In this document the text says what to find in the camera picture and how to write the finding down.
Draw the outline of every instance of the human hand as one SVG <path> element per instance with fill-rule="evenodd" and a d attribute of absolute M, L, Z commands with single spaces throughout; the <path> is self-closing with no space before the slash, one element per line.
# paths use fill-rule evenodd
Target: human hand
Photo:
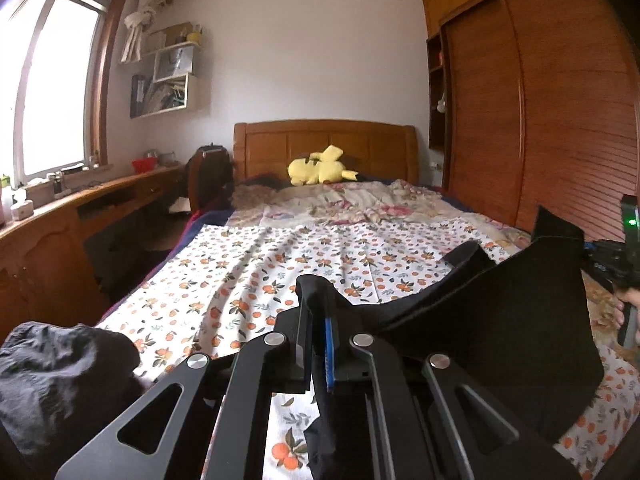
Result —
<path fill-rule="evenodd" d="M 631 303 L 637 310 L 638 326 L 640 327 L 640 290 L 637 288 L 629 288 L 625 291 L 615 291 L 615 311 L 614 320 L 617 329 L 620 329 L 625 322 L 625 315 L 623 309 L 625 303 Z M 640 330 L 636 331 L 636 344 L 640 345 Z"/>

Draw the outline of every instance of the wooden desk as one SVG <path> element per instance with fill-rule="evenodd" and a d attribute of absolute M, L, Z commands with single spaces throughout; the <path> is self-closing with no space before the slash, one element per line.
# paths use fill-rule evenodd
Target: wooden desk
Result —
<path fill-rule="evenodd" d="M 0 340 L 18 324 L 95 324 L 108 307 L 83 242 L 174 189 L 183 168 L 112 180 L 0 230 Z"/>

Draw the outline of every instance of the silver screw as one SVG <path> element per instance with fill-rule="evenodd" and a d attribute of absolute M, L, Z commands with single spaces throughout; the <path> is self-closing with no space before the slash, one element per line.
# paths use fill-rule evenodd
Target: silver screw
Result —
<path fill-rule="evenodd" d="M 280 332 L 271 332 L 264 336 L 264 343 L 269 346 L 279 346 L 284 343 L 284 334 Z"/>
<path fill-rule="evenodd" d="M 353 336 L 353 344 L 356 346 L 370 346 L 373 343 L 373 336 L 370 334 L 356 334 Z"/>
<path fill-rule="evenodd" d="M 434 368 L 437 368 L 438 370 L 444 370 L 445 368 L 449 368 L 451 359 L 449 359 L 449 356 L 446 356 L 444 354 L 434 354 L 429 357 L 429 362 Z"/>
<path fill-rule="evenodd" d="M 204 354 L 194 354 L 187 359 L 187 366 L 197 370 L 209 364 L 209 358 Z"/>

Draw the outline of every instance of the red container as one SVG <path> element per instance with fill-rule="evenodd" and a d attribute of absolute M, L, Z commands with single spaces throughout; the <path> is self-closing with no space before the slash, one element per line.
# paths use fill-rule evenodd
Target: red container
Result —
<path fill-rule="evenodd" d="M 133 165 L 133 169 L 136 170 L 136 173 L 146 173 L 147 171 L 151 171 L 156 167 L 158 158 L 155 156 L 148 156 L 147 158 L 137 158 L 136 160 L 132 160 L 131 163 Z"/>

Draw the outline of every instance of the yellow plush toy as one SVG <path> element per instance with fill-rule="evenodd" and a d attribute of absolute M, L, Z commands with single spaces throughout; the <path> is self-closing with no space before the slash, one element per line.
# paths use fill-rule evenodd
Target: yellow plush toy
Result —
<path fill-rule="evenodd" d="M 294 186 L 340 182 L 342 179 L 356 180 L 356 171 L 347 171 L 338 159 L 344 152 L 337 146 L 329 146 L 322 153 L 312 153 L 306 158 L 297 158 L 289 164 L 289 177 Z"/>

